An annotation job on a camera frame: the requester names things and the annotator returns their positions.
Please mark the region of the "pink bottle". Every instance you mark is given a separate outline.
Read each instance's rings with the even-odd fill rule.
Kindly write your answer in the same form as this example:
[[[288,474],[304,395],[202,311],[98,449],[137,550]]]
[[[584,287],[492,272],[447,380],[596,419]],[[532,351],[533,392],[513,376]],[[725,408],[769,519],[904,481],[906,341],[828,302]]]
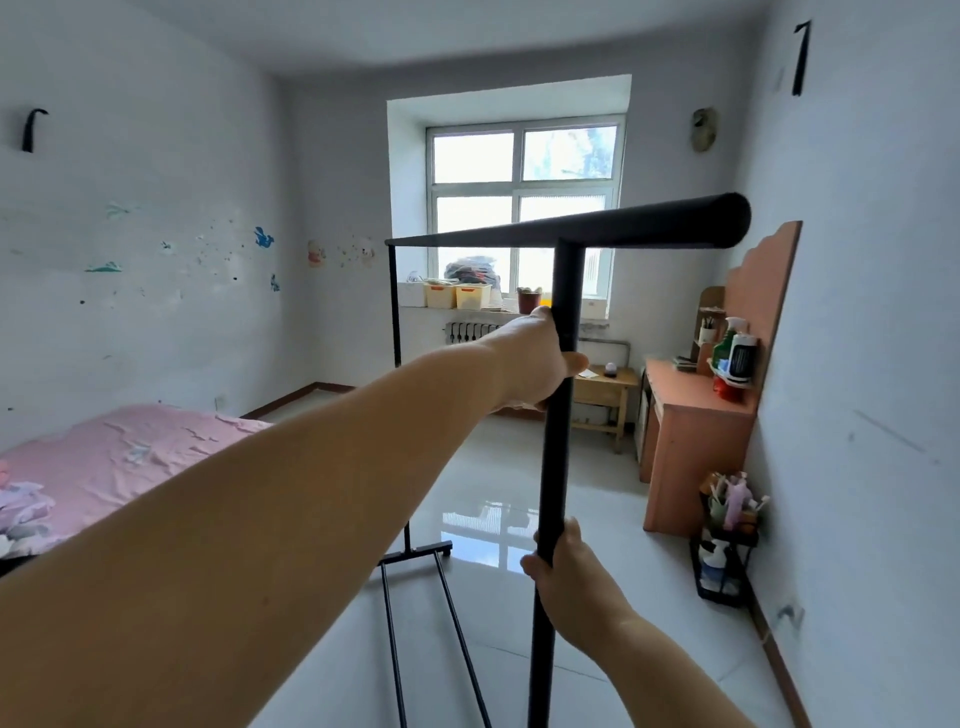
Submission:
[[[734,531],[738,528],[745,506],[750,504],[752,492],[745,477],[731,480],[726,488],[726,513],[724,528]]]

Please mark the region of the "black metal clothes rack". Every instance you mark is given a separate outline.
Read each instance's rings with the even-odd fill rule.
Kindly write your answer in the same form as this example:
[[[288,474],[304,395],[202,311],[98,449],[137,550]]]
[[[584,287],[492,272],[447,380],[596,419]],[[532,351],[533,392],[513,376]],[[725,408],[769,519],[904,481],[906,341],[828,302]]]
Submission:
[[[690,200],[674,200],[613,210],[543,219],[533,222],[488,226],[447,233],[387,239],[390,271],[390,307],[394,366],[402,364],[398,248],[532,247],[554,253],[552,314],[560,349],[575,351],[583,298],[587,249],[717,249],[738,245],[749,232],[752,220],[749,200],[736,192]],[[572,380],[558,387],[548,399],[543,441],[538,525],[538,556],[552,564],[554,549],[563,531],[566,512],[571,430]],[[449,557],[453,543],[438,541],[414,548],[410,522],[404,525],[403,549],[386,554],[379,562],[383,600],[389,633],[393,684],[400,728],[409,728],[402,687],[402,672],[393,620],[387,567],[432,556],[462,651],[484,728],[493,728],[479,685],[474,663],[452,600],[441,557]],[[554,667],[555,629],[540,598],[534,598],[528,728],[547,728]]]

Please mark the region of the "white spray bottle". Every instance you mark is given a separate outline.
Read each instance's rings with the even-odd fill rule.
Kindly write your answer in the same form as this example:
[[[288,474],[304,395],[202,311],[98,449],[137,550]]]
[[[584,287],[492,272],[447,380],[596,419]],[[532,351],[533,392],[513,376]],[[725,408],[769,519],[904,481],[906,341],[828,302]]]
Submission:
[[[702,539],[698,546],[700,588],[714,594],[723,594],[727,580],[728,550],[726,540]]]

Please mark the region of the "white cylindrical heater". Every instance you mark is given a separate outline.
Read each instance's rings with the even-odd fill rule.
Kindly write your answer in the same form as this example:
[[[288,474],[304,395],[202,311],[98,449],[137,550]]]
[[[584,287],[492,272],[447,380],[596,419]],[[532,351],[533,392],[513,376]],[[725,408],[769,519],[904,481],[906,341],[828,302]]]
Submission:
[[[751,385],[760,351],[760,340],[749,333],[737,332],[733,335],[728,358],[726,359],[726,379],[735,385]]]

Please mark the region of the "small wooden side table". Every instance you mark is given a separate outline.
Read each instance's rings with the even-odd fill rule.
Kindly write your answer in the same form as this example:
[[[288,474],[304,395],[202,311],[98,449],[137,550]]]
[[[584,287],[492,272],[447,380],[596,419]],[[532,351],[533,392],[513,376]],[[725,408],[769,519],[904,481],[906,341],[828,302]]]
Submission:
[[[640,387],[637,373],[629,367],[619,367],[616,378],[604,376],[604,369],[589,367],[600,376],[582,379],[578,376],[563,381],[556,394],[552,394],[544,406],[548,421],[556,421],[555,429],[582,430],[602,433],[610,441],[613,452],[620,455],[626,438],[627,409],[631,393]],[[604,421],[577,418],[578,406],[603,409]]]

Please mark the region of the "bed with pink sheet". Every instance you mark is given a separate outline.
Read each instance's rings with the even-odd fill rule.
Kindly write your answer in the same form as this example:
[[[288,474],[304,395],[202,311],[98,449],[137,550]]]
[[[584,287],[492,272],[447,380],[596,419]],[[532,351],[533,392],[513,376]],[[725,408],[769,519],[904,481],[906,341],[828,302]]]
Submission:
[[[0,452],[11,478],[55,500],[53,550],[167,480],[270,427],[163,404],[131,405]],[[43,553],[0,560],[0,577]]]

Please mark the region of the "pile of light clothes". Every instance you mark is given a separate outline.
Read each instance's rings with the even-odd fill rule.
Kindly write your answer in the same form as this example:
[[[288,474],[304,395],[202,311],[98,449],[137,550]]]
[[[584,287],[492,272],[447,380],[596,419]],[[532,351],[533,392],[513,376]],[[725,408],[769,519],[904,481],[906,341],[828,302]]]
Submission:
[[[0,460],[0,560],[42,554],[61,538],[50,524],[56,506],[42,484],[13,480]]]

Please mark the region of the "person's right hand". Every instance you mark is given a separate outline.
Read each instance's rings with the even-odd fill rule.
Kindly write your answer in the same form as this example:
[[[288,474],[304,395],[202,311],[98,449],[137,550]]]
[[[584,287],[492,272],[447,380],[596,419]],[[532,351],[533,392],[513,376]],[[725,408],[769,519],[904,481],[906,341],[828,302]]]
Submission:
[[[522,557],[520,564],[533,580],[550,624],[597,664],[621,636],[623,626],[639,617],[588,544],[586,559],[559,559],[558,539],[551,563],[532,553]]]

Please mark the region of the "person's right forearm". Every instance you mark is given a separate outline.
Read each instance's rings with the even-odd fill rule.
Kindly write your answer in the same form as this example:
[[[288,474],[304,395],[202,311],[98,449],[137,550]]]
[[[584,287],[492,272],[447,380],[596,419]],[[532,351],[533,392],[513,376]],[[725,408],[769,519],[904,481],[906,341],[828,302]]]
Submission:
[[[589,654],[633,728],[757,728],[686,651],[637,615],[615,621]]]

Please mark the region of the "dark bundled bag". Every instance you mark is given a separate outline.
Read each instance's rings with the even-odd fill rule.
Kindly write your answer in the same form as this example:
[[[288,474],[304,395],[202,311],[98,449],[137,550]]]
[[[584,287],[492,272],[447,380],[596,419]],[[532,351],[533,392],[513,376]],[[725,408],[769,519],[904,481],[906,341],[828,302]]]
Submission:
[[[446,264],[440,277],[457,285],[488,285],[492,289],[501,289],[498,261],[485,255],[457,258]]]

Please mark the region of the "person's left hand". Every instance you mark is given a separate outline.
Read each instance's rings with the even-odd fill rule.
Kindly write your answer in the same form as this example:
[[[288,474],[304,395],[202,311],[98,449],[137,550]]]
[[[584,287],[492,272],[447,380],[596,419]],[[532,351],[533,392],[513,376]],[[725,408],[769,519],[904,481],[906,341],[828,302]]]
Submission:
[[[480,344],[495,354],[499,394],[493,410],[545,411],[564,382],[554,378],[554,357],[562,349],[551,309],[541,305],[488,334]]]

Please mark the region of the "person's left forearm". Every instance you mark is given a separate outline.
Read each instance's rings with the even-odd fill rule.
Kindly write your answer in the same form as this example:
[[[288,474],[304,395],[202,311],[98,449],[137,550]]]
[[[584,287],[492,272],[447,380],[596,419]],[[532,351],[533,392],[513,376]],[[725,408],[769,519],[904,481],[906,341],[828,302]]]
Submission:
[[[0,728],[246,728],[507,392],[492,344],[447,347],[0,579]]]

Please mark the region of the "orange wooden desk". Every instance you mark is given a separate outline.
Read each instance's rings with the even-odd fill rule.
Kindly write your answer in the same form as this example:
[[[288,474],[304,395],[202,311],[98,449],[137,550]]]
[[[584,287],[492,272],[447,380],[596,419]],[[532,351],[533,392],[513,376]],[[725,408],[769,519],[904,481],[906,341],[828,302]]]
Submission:
[[[645,531],[695,535],[702,525],[700,486],[706,476],[743,470],[802,227],[801,221],[782,224],[727,272],[726,314],[744,318],[759,345],[741,400],[731,402],[714,392],[706,369],[712,346],[701,354],[695,373],[676,370],[668,359],[646,358],[651,399],[638,456],[640,480],[649,486]]]

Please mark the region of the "grey heating pipe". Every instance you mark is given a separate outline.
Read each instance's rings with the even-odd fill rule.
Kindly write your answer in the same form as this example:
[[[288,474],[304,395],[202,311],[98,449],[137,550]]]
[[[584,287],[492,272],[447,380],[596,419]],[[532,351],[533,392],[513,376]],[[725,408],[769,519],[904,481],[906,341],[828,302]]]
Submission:
[[[605,367],[614,364],[619,367],[631,366],[632,346],[629,341],[598,337],[581,337],[578,351],[585,354],[592,366]]]

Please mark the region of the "green spray bottle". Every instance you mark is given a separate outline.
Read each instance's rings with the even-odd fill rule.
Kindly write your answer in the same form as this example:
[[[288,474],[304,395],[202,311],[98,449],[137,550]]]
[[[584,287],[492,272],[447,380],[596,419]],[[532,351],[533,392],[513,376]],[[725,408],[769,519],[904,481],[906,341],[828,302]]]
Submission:
[[[749,333],[749,321],[739,317],[726,318],[724,333],[714,346],[711,354],[710,366],[712,370],[721,374],[729,372],[735,338],[739,334],[747,333]]]

